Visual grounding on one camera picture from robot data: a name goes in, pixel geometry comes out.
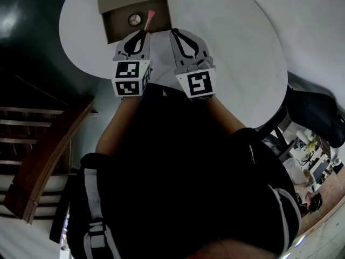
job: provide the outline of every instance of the gray strap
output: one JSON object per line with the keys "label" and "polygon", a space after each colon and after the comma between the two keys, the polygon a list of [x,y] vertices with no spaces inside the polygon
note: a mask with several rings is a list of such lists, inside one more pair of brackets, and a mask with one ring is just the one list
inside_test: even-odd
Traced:
{"label": "gray strap", "polygon": [[286,197],[287,199],[290,200],[293,208],[295,209],[296,211],[296,216],[297,216],[297,219],[298,219],[298,230],[301,229],[301,225],[302,225],[302,217],[301,217],[301,212],[300,210],[298,209],[298,206],[297,206],[297,203],[295,202],[295,200],[293,199],[293,197],[289,194],[289,192],[285,191],[284,189],[280,189],[280,188],[277,188],[276,191],[281,194],[282,196]]}
{"label": "gray strap", "polygon": [[278,192],[273,189],[270,185],[268,185],[269,188],[272,190],[275,198],[277,199],[278,201],[278,204],[279,204],[279,209],[280,209],[280,214],[281,214],[281,219],[282,219],[282,229],[283,229],[283,232],[284,232],[284,247],[282,249],[282,254],[285,253],[288,249],[288,246],[289,246],[289,227],[287,225],[287,221],[286,221],[286,218],[285,218],[285,214],[284,214],[284,210],[282,208],[282,203],[280,201],[280,196],[278,194]]}
{"label": "gray strap", "polygon": [[97,188],[97,170],[85,169],[85,189],[92,219],[102,218],[101,198]]}
{"label": "gray strap", "polygon": [[[84,179],[85,179],[85,190],[88,199],[88,206],[90,209],[92,220],[96,218],[102,218],[102,210],[101,210],[101,197],[99,196],[98,188],[97,188],[97,170],[94,169],[85,169],[84,170]],[[114,259],[121,259],[119,251],[115,245],[111,230],[109,229],[108,225],[100,222],[93,222],[89,224],[89,232],[90,233],[97,233],[103,231],[103,235],[94,235],[90,236],[89,232],[87,232],[84,236],[84,250],[87,259],[93,259],[92,256],[92,249],[93,248],[104,248],[106,246],[106,242],[108,243],[109,248],[112,251]]]}

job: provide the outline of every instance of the black shirt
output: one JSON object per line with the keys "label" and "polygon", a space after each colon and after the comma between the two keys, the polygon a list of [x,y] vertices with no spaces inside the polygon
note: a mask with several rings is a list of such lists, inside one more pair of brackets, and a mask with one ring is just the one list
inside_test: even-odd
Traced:
{"label": "black shirt", "polygon": [[[102,214],[122,259],[182,259],[219,238],[282,252],[281,211],[271,187],[296,197],[284,166],[253,129],[226,136],[203,103],[143,101],[115,158],[81,160],[67,228],[75,259],[86,258],[91,221],[84,168],[98,170]],[[297,216],[280,199],[291,245]]]}

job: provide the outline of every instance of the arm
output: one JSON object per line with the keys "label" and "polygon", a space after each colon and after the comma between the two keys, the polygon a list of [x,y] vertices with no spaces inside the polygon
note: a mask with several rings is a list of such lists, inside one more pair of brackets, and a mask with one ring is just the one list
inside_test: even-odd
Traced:
{"label": "arm", "polygon": [[251,246],[234,239],[223,239],[210,242],[200,248],[195,254],[187,259],[276,259],[277,256],[267,250]]}
{"label": "arm", "polygon": [[210,114],[219,122],[228,135],[233,134],[241,128],[245,128],[245,126],[232,115],[216,97],[208,99],[205,102]]}
{"label": "arm", "polygon": [[112,121],[98,141],[96,152],[113,156],[138,111],[141,97],[124,97]]}
{"label": "arm", "polygon": [[314,183],[314,177],[309,170],[303,170],[304,175],[308,179],[308,184],[312,185]]}
{"label": "arm", "polygon": [[307,183],[300,183],[300,184],[294,184],[293,187],[295,188],[295,191],[298,190],[303,190],[305,188],[307,188],[309,185]]}

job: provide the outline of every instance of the wooden banister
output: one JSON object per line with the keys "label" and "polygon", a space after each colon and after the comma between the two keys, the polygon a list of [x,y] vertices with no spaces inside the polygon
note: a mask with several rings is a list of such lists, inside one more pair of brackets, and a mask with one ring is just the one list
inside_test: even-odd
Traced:
{"label": "wooden banister", "polygon": [[92,106],[93,98],[83,96],[66,108],[23,161],[4,200],[7,209],[19,219],[32,223],[37,203],[55,165]]}

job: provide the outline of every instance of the backpack strap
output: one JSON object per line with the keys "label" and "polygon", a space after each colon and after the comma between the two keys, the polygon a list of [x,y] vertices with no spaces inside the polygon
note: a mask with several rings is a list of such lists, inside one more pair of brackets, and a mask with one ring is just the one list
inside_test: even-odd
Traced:
{"label": "backpack strap", "polygon": [[282,249],[281,254],[284,254],[287,249],[289,248],[289,242],[291,241],[290,239],[290,233],[289,233],[289,227],[288,227],[288,223],[286,220],[286,216],[285,216],[285,212],[282,206],[282,202],[281,202],[281,196],[285,197],[288,199],[288,202],[291,203],[295,213],[296,213],[296,217],[297,217],[297,226],[298,226],[298,230],[301,227],[301,223],[302,223],[302,218],[301,218],[301,213],[298,209],[298,205],[296,204],[295,200],[293,199],[293,197],[284,189],[273,189],[270,185],[268,185],[269,188],[272,190],[278,205],[279,205],[279,209],[280,209],[280,213],[281,213],[281,219],[282,219],[282,228],[283,228],[283,232],[284,232],[284,247]]}
{"label": "backpack strap", "polygon": [[89,223],[89,231],[84,236],[86,257],[87,259],[93,259],[95,251],[99,253],[102,251],[101,249],[110,249],[113,259],[121,259],[111,230],[102,215],[101,197],[97,188],[97,170],[85,169],[84,179],[88,206],[92,217],[92,221]]}

